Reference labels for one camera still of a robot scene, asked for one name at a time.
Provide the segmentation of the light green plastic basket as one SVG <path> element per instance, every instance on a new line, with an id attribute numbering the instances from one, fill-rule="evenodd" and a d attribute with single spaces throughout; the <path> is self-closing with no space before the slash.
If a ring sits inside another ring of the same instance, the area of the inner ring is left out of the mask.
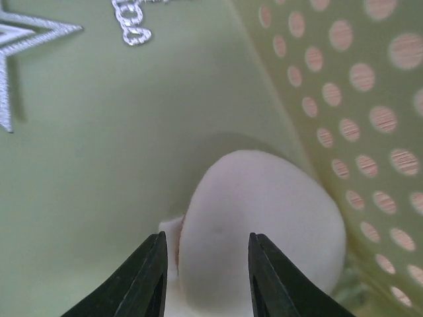
<path id="1" fill-rule="evenodd" d="M 422 315 L 422 2 L 146 3 L 128 47 L 110 1 L 2 1 L 83 30 L 8 60 L 1 315 L 60 316 L 239 150 L 282 157 L 336 202 L 334 297 Z"/>

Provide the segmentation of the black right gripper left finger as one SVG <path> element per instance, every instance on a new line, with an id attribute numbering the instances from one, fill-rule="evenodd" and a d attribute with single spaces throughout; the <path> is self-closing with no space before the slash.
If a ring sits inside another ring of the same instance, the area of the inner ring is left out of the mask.
<path id="1" fill-rule="evenodd" d="M 167 241 L 163 231 L 151 234 L 99 287 L 65 317 L 156 316 L 165 312 Z"/>

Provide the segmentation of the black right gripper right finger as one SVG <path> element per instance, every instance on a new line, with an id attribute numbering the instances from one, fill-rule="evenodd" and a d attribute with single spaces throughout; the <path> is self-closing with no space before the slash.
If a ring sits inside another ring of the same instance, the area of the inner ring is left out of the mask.
<path id="1" fill-rule="evenodd" d="M 249 235 L 249 281 L 254 316 L 354 316 L 314 285 L 265 234 Z"/>

